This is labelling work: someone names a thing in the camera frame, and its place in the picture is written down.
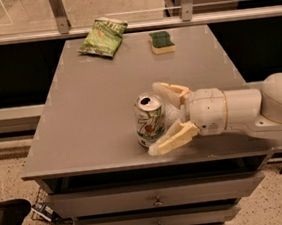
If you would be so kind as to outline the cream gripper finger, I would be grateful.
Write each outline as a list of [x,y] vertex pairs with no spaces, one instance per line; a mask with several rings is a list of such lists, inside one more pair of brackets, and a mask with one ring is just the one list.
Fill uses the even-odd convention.
[[157,95],[170,102],[177,109],[184,104],[186,96],[191,93],[188,87],[163,82],[153,83],[152,88]]
[[162,156],[174,149],[180,148],[189,143],[193,137],[197,136],[199,129],[191,121],[182,122],[176,120],[171,125],[165,135],[161,136],[148,150],[151,156]]

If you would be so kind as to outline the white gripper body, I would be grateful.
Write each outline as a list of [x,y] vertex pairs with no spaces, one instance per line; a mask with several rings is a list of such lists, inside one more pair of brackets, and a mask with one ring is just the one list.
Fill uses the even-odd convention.
[[187,119],[203,136],[219,135],[226,127],[225,95],[218,88],[198,89],[185,96]]

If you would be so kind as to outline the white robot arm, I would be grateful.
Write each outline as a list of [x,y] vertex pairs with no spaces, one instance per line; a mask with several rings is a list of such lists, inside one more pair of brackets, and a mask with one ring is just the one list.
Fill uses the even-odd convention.
[[258,89],[191,91],[162,82],[152,88],[176,108],[183,108],[185,115],[150,146],[152,156],[180,148],[200,135],[239,132],[253,138],[282,138],[282,73],[265,78]]

